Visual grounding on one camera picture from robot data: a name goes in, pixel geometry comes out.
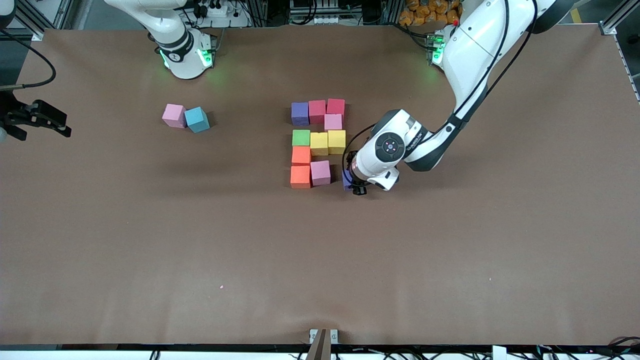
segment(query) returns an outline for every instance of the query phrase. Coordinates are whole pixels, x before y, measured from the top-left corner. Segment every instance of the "yellow cube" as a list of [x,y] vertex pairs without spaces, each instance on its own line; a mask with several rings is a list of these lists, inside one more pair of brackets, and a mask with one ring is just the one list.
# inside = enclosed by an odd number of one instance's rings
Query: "yellow cube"
[[329,155],[329,140],[327,133],[311,133],[311,155]]
[[347,133],[345,130],[329,130],[329,154],[342,155],[344,146],[347,144]]

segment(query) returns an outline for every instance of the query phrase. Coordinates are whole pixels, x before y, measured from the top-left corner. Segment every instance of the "green led light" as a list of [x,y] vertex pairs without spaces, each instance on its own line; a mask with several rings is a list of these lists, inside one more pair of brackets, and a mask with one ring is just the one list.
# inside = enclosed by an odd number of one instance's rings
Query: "green led light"
[[162,53],[162,50],[160,50],[160,56],[162,56],[162,60],[164,61],[164,67],[166,67],[167,69],[169,69],[169,63],[166,61],[166,57],[164,56],[164,54]]
[[211,64],[213,64],[213,62],[211,61],[211,54],[209,54],[208,51],[202,51],[198,49],[198,56],[200,57],[200,60],[202,60],[202,65],[204,65],[205,67],[210,67]]
[[433,56],[431,57],[431,62],[435,63],[435,64],[439,64],[442,62],[442,53],[444,52],[444,43],[442,43],[442,45],[433,52]]

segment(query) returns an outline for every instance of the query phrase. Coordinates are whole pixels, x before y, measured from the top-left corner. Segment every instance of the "cube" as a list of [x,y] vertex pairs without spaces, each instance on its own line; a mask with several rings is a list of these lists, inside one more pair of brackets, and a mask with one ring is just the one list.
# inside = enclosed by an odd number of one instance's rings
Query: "cube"
[[167,104],[164,108],[164,114],[162,119],[171,127],[179,127],[184,129],[187,127],[187,123],[184,119],[184,112],[187,111],[182,105]]
[[342,130],[342,115],[340,114],[325,114],[324,115],[324,130]]
[[344,152],[347,143],[347,132],[345,130],[329,130],[327,147],[329,154],[340,154]]
[[311,188],[310,176],[311,167],[291,167],[291,188],[309,189]]
[[353,178],[349,173],[349,169],[342,169],[342,186],[344,187],[344,191],[348,192],[351,190],[351,182]]
[[199,133],[209,129],[209,119],[207,119],[207,114],[205,114],[204,110],[199,106],[195,109],[185,111],[184,117],[187,120],[187,126],[189,126],[191,131],[194,133]]
[[292,146],[309,146],[311,130],[296,129],[291,133]]
[[291,165],[309,166],[311,163],[311,148],[309,146],[294,146],[291,153]]
[[329,137],[327,133],[311,133],[311,155],[329,155]]
[[329,99],[326,104],[327,114],[340,114],[344,120],[344,99]]
[[326,114],[326,103],[324,100],[309,101],[309,124],[322,124]]
[[311,183],[314,186],[331,184],[329,160],[311,162]]
[[309,125],[309,103],[308,102],[292,102],[291,103],[291,124],[294,126]]

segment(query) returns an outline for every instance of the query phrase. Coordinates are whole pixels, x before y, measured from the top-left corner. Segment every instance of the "brown table surface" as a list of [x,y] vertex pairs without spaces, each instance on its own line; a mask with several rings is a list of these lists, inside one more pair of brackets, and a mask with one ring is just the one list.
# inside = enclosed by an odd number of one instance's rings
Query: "brown table surface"
[[[394,108],[436,129],[451,88],[396,29],[231,30],[192,81],[144,31],[48,31],[36,47],[58,78],[16,94],[67,112],[73,135],[1,147],[1,343],[640,332],[640,107],[596,26],[532,37],[434,171],[401,165],[366,197],[339,177],[288,187],[288,107],[345,98],[351,135]],[[21,81],[48,71],[30,54]],[[168,102],[216,124],[167,127]]]

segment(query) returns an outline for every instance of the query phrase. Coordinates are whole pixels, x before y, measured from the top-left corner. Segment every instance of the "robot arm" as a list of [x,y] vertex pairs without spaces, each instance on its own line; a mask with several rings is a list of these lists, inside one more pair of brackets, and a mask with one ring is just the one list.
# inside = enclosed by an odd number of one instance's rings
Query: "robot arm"
[[[554,12],[555,23],[571,8],[567,1],[558,1],[563,8]],[[403,160],[414,171],[434,168],[484,100],[495,64],[529,27],[534,13],[540,18],[555,2],[538,0],[535,10],[534,0],[487,0],[452,33],[453,27],[445,28],[442,68],[456,97],[454,111],[433,133],[404,110],[386,113],[371,130],[370,140],[348,158],[353,192],[366,193],[367,184],[390,190],[399,175],[396,165]]]
[[187,29],[173,10],[186,0],[105,0],[139,21],[160,47],[160,54],[173,75],[193,79],[213,66],[211,36]]

